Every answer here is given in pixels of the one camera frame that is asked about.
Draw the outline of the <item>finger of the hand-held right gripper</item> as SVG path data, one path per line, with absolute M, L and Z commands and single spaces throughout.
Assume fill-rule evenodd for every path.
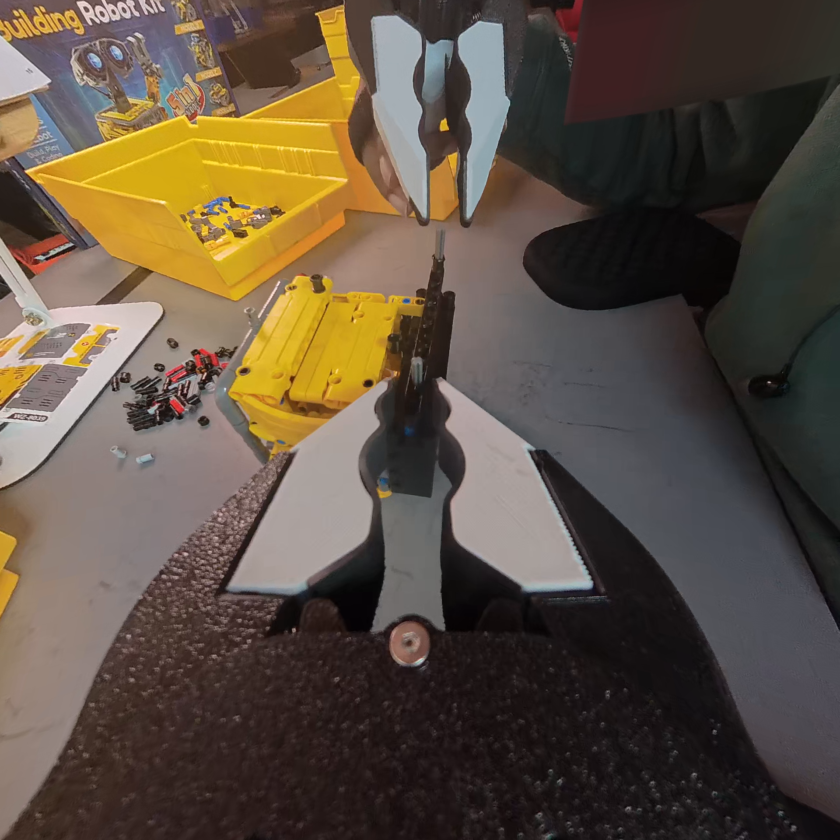
M 371 19 L 374 120 L 398 180 L 421 225 L 430 220 L 429 154 L 424 144 L 425 43 L 401 16 Z
M 460 223 L 471 225 L 510 107 L 503 26 L 478 20 L 456 41 L 456 137 Z

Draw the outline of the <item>white book stand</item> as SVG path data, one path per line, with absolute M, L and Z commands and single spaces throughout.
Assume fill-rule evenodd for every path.
M 53 455 L 110 384 L 111 378 L 120 372 L 123 365 L 162 320 L 164 310 L 157 302 L 50 309 L 37 293 L 31 280 L 25 276 L 5 243 L 1 244 L 1 255 L 2 279 L 20 307 L 23 319 L 8 335 L 18 329 L 51 329 L 67 322 L 105 322 L 117 325 L 121 329 L 117 338 L 93 361 L 89 372 L 73 388 L 50 421 L 43 424 L 2 425 L 1 488 L 5 489 L 33 474 Z

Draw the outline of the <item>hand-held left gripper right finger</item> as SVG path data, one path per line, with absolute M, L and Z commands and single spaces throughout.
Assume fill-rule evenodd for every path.
M 538 451 L 461 391 L 435 382 L 437 462 L 444 501 L 440 568 L 446 624 L 478 624 L 497 600 L 586 598 L 596 581 Z

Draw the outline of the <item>pile of black red pins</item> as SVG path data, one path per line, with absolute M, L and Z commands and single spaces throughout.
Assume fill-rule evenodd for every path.
M 172 367 L 155 364 L 150 375 L 136 377 L 128 371 L 115 374 L 110 390 L 126 393 L 122 401 L 125 423 L 136 433 L 188 419 L 201 427 L 208 425 L 208 418 L 202 414 L 204 404 L 215 394 L 237 351 L 237 346 L 220 346 L 215 351 L 194 349 Z

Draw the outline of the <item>yellow black lego model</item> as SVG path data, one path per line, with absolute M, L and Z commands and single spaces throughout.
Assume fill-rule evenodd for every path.
M 217 386 L 217 406 L 257 458 L 291 451 L 345 408 L 389 386 L 381 497 L 431 497 L 438 437 L 430 382 L 445 378 L 455 293 L 444 289 L 445 229 L 425 288 L 337 292 L 330 278 L 281 282 Z

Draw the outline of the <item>wooden stand board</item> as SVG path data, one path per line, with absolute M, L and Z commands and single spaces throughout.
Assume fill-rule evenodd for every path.
M 1 162 L 29 150 L 39 132 L 39 117 L 31 95 L 1 101 Z

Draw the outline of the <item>yellow grey sticker sheet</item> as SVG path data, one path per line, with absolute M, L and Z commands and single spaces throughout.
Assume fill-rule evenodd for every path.
M 67 322 L 2 338 L 2 425 L 50 421 L 120 330 L 105 322 Z

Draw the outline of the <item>blue robot kit box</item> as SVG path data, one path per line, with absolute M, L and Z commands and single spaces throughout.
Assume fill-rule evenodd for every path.
M 2 1 L 5 41 L 47 75 L 26 169 L 169 119 L 238 109 L 210 2 Z

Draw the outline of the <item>person's right hand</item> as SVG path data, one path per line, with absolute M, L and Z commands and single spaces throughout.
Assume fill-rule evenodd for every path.
M 413 207 L 396 173 L 395 165 L 373 122 L 360 147 L 360 162 L 382 197 L 402 216 L 413 215 Z

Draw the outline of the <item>heap of small lego parts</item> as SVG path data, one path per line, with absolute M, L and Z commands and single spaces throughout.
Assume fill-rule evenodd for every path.
M 218 196 L 180 213 L 179 218 L 206 252 L 217 257 L 285 215 L 278 205 L 250 205 L 232 196 Z

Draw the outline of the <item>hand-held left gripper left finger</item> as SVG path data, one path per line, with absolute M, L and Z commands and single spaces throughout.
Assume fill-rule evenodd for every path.
M 222 593 L 327 599 L 349 630 L 371 630 L 385 572 L 377 481 L 391 390 L 374 385 L 290 451 Z

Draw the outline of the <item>black drawstring toggle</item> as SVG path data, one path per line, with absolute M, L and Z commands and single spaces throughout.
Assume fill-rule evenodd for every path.
M 756 374 L 748 383 L 748 394 L 756 399 L 770 399 L 786 396 L 791 388 L 790 374 L 792 363 L 771 374 Z

